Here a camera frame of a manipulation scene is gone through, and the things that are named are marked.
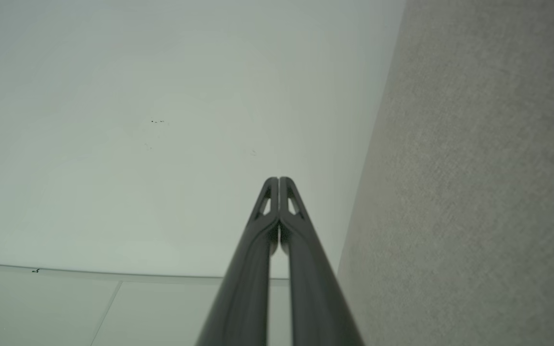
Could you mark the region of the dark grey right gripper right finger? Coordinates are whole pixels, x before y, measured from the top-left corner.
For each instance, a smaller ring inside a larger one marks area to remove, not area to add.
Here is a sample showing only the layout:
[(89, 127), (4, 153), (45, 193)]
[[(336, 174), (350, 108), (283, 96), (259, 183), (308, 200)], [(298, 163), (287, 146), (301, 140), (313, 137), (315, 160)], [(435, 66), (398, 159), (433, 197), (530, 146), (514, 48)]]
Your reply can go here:
[(292, 343), (362, 346), (363, 339), (292, 179), (279, 178), (280, 244), (290, 259)]

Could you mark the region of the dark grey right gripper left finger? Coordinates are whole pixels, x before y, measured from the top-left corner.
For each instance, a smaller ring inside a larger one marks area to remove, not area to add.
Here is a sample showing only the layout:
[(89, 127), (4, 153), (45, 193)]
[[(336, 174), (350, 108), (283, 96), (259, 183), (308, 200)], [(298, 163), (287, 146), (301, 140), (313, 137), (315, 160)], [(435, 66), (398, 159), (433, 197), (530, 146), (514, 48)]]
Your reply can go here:
[(267, 344), (270, 258), (279, 239), (278, 178), (264, 182), (202, 327), (198, 346)]

